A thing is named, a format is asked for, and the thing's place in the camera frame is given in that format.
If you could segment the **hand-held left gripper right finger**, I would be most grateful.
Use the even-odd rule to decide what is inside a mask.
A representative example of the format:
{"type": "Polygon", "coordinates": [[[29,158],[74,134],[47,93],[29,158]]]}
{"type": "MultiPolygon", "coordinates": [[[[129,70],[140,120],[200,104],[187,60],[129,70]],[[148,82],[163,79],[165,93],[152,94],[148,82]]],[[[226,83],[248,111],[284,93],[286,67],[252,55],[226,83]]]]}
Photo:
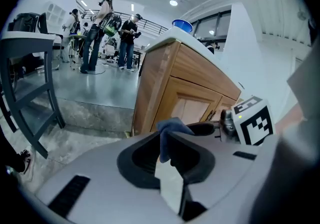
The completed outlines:
{"type": "Polygon", "coordinates": [[[213,135],[169,133],[169,154],[183,168],[181,209],[192,221],[248,221],[271,169],[278,138],[260,146],[222,142],[213,135]]]}

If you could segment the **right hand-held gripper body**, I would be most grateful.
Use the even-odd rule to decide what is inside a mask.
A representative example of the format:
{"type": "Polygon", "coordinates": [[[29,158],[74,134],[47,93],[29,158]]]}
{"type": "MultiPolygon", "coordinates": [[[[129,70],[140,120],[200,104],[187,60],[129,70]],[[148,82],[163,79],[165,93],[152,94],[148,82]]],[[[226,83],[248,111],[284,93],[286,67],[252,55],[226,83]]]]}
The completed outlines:
{"type": "Polygon", "coordinates": [[[257,96],[222,110],[219,124],[227,141],[241,145],[259,146],[275,133],[269,102],[257,96]]]}

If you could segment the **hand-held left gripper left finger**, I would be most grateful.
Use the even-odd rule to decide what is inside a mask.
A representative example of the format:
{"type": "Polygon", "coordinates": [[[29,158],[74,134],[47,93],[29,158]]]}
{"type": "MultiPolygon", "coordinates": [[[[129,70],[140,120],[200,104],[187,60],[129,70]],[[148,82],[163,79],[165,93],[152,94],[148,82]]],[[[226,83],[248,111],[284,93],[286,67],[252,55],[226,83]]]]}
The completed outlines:
{"type": "Polygon", "coordinates": [[[36,197],[49,205],[79,175],[90,180],[66,217],[73,223],[182,224],[158,189],[138,188],[118,170],[118,155],[146,137],[138,135],[86,151],[44,182],[36,197]]]}

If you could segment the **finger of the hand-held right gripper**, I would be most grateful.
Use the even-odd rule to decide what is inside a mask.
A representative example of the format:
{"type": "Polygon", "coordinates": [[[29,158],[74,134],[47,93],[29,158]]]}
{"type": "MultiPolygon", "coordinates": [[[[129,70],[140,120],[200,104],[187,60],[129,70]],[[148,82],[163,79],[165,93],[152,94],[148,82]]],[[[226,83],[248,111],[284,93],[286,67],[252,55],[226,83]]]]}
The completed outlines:
{"type": "Polygon", "coordinates": [[[187,127],[195,136],[214,136],[220,137],[220,124],[218,121],[204,121],[188,124],[187,127]]]}

